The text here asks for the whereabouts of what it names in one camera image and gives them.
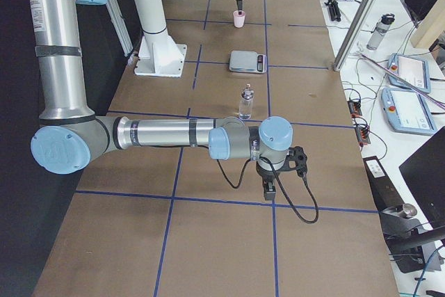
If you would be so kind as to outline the orange black connector block near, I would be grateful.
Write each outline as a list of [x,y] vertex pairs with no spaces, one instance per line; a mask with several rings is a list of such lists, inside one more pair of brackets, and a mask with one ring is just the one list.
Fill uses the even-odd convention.
[[369,139],[369,131],[366,127],[357,125],[355,127],[355,133],[360,147],[364,147],[365,145],[369,145],[371,143],[371,140]]

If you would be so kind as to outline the black desk clamp mount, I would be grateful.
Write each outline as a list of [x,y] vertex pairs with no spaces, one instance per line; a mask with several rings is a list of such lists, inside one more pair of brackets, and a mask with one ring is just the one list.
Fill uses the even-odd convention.
[[444,240],[444,219],[430,221],[431,228],[413,217],[415,207],[402,204],[379,213],[382,232],[389,249],[402,273],[426,269],[440,271],[444,260],[435,252],[437,241]]

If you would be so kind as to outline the orange black connector block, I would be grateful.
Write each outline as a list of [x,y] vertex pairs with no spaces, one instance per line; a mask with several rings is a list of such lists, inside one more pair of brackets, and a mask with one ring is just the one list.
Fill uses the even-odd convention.
[[369,139],[369,131],[366,127],[357,125],[355,127],[355,133],[360,147],[364,147],[365,145],[369,145],[371,143],[371,140]]
[[362,116],[361,104],[359,102],[349,99],[347,103],[352,118]]

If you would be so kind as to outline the orange black connector block far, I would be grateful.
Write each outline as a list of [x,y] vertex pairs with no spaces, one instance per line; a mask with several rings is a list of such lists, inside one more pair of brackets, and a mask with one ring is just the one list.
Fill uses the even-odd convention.
[[361,104],[359,102],[349,99],[347,103],[352,118],[362,116]]

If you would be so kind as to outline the black monitor near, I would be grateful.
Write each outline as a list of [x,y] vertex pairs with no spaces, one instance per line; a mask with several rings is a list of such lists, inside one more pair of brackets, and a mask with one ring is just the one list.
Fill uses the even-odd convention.
[[400,166],[407,187],[429,221],[444,220],[444,127]]

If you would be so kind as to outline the clear glass sauce bottle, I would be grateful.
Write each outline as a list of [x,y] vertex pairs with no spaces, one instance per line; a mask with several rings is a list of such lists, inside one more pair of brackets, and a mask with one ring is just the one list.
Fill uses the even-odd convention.
[[241,100],[238,106],[238,116],[241,120],[249,120],[252,115],[254,91],[250,84],[241,91]]

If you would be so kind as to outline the teach pendant tablet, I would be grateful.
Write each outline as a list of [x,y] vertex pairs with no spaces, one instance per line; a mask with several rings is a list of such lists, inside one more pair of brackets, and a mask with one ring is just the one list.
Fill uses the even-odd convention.
[[383,110],[394,131],[431,136],[437,126],[425,99],[411,90],[383,88]]
[[425,60],[402,54],[392,54],[388,60],[388,69],[422,92],[431,92],[429,67]]

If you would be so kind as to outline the black box with white label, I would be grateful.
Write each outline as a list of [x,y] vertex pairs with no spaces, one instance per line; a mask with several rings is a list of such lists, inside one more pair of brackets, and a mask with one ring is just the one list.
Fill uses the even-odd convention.
[[402,197],[377,156],[363,158],[363,161],[377,210],[384,211],[402,205],[404,203]]

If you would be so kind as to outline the brown paper table cover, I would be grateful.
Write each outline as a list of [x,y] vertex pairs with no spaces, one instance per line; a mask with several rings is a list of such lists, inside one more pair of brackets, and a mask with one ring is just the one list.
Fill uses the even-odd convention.
[[[163,0],[187,45],[178,79],[128,67],[111,102],[131,119],[224,118],[242,87],[252,118],[280,115],[308,156],[308,184],[281,175],[265,201],[253,163],[203,148],[131,147],[84,171],[35,296],[397,296],[380,220],[319,0]],[[231,72],[232,51],[265,54],[263,74]]]

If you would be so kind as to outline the pink plastic cup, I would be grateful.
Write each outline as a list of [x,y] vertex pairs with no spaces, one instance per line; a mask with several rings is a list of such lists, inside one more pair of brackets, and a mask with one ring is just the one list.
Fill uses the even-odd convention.
[[245,24],[245,12],[242,10],[235,10],[232,15],[234,26],[236,28],[242,28]]

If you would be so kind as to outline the clear water bottle black lid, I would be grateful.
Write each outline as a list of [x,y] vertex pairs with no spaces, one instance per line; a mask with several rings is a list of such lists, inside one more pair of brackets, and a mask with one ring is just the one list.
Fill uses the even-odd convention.
[[385,37],[386,33],[391,28],[391,25],[395,21],[395,14],[393,13],[387,13],[383,14],[381,19],[377,22],[375,25],[375,28],[372,31],[371,37],[366,45],[366,48],[374,51],[376,50],[380,43],[382,42],[383,38]]

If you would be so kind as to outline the silver digital kitchen scale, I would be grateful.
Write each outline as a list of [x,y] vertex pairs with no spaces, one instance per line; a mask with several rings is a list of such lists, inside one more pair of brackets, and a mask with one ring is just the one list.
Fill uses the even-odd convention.
[[263,74],[267,70],[267,64],[268,59],[265,54],[234,50],[230,54],[229,70],[231,72]]

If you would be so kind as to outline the near teach pendant tablet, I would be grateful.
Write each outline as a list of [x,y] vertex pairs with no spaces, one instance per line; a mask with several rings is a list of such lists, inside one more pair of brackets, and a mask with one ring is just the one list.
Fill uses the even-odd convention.
[[425,99],[411,90],[383,88],[383,110],[394,131],[431,136],[437,126]]

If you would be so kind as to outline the far teach pendant tablet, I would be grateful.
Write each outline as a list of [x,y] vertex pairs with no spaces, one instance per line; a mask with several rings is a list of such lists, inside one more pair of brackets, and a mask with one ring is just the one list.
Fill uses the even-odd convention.
[[431,92],[429,67],[425,60],[402,54],[392,54],[388,60],[388,69],[422,92]]

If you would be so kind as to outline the aluminium frame post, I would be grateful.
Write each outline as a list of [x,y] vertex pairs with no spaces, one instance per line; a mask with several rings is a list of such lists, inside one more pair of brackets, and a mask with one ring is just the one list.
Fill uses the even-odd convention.
[[348,32],[340,46],[339,52],[337,53],[337,56],[333,62],[332,68],[335,72],[339,72],[343,67],[343,64],[346,62],[346,59],[351,52],[375,1],[376,0],[361,1],[350,28],[348,29]]

